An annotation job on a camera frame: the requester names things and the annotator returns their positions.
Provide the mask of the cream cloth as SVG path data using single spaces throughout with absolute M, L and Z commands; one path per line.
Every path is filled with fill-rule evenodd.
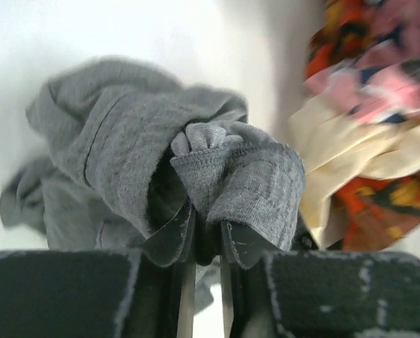
M 301 214 L 320 246 L 331 197 L 352 178 L 387 180 L 420 170 L 420 120 L 362 125 L 317 95 L 289 118 L 288 128 L 306 173 Z

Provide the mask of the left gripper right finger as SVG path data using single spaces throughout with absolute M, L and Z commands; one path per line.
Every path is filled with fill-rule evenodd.
M 221 225 L 227 337 L 420 337 L 420 260 L 407 253 L 280 251 Z

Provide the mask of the grey cloth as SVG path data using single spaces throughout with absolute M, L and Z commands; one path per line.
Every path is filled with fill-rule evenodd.
M 106 59 L 50 79 L 26 109 L 49 153 L 0 197 L 4 227 L 50 249 L 141 244 L 190 202 L 197 212 L 195 309 L 219 281 L 218 224 L 247 225 L 287 251 L 305 186 L 297 153 L 249 125 L 245 100 L 186 87 L 142 63 Z

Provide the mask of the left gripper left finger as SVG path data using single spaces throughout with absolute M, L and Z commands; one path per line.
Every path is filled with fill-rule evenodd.
M 195 211 L 139 247 L 0 251 L 0 337 L 191 337 Z

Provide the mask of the pink navy patterned cloth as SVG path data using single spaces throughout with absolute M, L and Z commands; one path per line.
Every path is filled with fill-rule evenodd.
M 361 123 L 420 118 L 420 1 L 326 1 L 306 87 Z

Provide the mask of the red orange camouflage cloth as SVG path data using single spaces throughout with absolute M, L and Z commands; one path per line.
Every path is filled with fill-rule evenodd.
M 341 113 L 323 96 L 322 98 L 338 114 L 348 115 Z M 332 244 L 329 235 L 334 233 L 336 240 L 346 251 L 379 251 L 391 246 L 418 225 L 420 225 L 420 170 L 408 176 L 387 180 L 357 176 L 339 188 L 331 197 L 325 246 Z

